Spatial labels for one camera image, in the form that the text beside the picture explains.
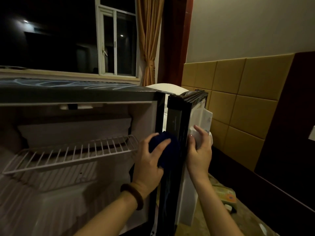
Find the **window frame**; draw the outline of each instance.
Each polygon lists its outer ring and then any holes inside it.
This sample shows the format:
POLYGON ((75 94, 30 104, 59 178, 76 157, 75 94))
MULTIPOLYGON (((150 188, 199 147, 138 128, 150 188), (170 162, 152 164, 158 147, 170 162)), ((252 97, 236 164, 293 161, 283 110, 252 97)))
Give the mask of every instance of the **window frame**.
POLYGON ((97 55, 98 55, 98 65, 99 65, 99 75, 101 76, 113 76, 113 77, 126 77, 135 79, 138 78, 138 68, 139 68, 139 32, 138 32, 138 22, 135 13, 130 13, 127 11, 118 10, 113 7, 107 7, 100 4, 100 0, 95 0, 95 13, 96 13, 96 32, 97 32, 97 55), (117 74, 117 12, 124 13, 127 15, 132 15, 136 17, 136 28, 137 28, 137 50, 136 50, 136 76, 129 75, 118 75, 117 74), (114 23, 114 73, 105 72, 105 45, 104 45, 104 18, 103 15, 112 16, 114 23))

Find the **gold curtain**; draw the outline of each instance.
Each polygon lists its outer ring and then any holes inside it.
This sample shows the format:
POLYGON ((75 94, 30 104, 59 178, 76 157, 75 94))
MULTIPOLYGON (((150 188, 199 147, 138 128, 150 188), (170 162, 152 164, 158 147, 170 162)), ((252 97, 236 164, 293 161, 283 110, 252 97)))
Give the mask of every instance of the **gold curtain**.
POLYGON ((142 86, 155 84, 155 56, 164 0, 137 0, 140 54, 147 66, 142 86))

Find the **bracelet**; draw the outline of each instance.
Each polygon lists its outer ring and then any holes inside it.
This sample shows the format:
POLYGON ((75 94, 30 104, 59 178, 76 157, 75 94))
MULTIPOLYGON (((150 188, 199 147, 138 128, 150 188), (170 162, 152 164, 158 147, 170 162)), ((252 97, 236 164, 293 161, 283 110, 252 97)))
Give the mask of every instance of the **bracelet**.
POLYGON ((128 191, 130 194, 132 194, 135 197, 138 204, 137 210, 142 210, 144 202, 140 193, 133 186, 129 184, 123 184, 120 187, 120 192, 123 192, 123 191, 128 191))

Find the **window glass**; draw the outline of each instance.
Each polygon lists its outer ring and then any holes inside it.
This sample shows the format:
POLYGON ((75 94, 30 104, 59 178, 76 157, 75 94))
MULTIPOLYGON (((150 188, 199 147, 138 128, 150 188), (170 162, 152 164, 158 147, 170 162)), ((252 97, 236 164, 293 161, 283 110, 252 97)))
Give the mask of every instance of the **window glass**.
POLYGON ((136 17, 117 12, 117 74, 136 76, 136 17))
POLYGON ((103 16, 104 19, 104 50, 105 72, 114 73, 114 19, 103 16))
POLYGON ((94 0, 5 0, 2 8, 0 65, 98 74, 94 0))
POLYGON ((100 0, 100 3, 107 7, 112 7, 118 10, 136 13, 135 0, 100 0))

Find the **wire shelf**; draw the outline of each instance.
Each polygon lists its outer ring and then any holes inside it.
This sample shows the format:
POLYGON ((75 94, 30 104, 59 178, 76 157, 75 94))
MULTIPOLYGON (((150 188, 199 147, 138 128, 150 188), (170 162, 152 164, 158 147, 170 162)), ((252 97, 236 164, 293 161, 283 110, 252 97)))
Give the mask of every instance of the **wire shelf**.
POLYGON ((82 164, 98 158, 134 152, 138 140, 133 135, 120 136, 84 143, 23 149, 16 154, 2 171, 9 175, 28 170, 48 170, 67 165, 82 164))

